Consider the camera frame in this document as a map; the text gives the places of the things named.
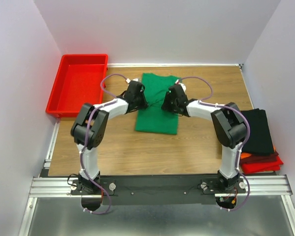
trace wooden tabletop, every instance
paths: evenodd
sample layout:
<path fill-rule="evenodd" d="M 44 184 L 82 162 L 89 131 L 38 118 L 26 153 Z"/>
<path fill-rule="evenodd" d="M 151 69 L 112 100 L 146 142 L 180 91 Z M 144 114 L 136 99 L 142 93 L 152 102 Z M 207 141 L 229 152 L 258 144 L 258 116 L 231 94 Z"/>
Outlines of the wooden tabletop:
<path fill-rule="evenodd" d="M 209 81 L 214 95 L 207 102 L 235 102 L 241 110 L 252 108 L 239 68 L 208 67 L 131 67 L 109 68 L 107 74 L 121 73 L 130 79 L 142 73 L 177 77 L 200 76 Z M 184 80 L 189 99 L 209 95 L 208 86 L 197 79 Z M 127 89 L 121 77 L 111 77 L 107 89 L 119 95 Z M 104 102 L 112 97 L 105 94 Z M 137 113 L 110 120 L 98 147 L 98 165 L 102 175 L 203 174 L 216 173 L 221 164 L 221 145 L 212 122 L 200 118 L 179 117 L 178 134 L 142 133 L 134 130 Z M 78 173 L 79 155 L 70 135 L 73 118 L 61 120 L 49 176 Z"/>

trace white wall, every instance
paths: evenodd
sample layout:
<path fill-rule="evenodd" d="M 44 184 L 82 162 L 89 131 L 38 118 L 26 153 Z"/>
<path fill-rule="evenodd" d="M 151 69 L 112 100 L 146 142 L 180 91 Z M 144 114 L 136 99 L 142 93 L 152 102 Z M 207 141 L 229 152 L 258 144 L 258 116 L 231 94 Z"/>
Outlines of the white wall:
<path fill-rule="evenodd" d="M 280 0 L 34 0 L 63 54 L 243 63 Z"/>
<path fill-rule="evenodd" d="M 282 0 L 243 66 L 255 107 L 267 112 L 295 203 L 295 0 Z"/>
<path fill-rule="evenodd" d="M 45 107 L 61 53 L 32 0 L 0 1 L 0 236 L 18 235 L 54 119 Z"/>

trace black cloth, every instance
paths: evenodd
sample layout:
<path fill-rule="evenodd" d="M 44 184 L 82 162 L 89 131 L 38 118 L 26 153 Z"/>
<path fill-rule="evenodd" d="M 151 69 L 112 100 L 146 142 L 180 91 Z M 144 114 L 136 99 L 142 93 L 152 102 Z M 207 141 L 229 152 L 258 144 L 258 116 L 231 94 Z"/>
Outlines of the black cloth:
<path fill-rule="evenodd" d="M 253 109 L 241 113 L 250 125 L 250 138 L 242 151 L 260 156 L 273 154 L 274 148 L 265 110 Z"/>

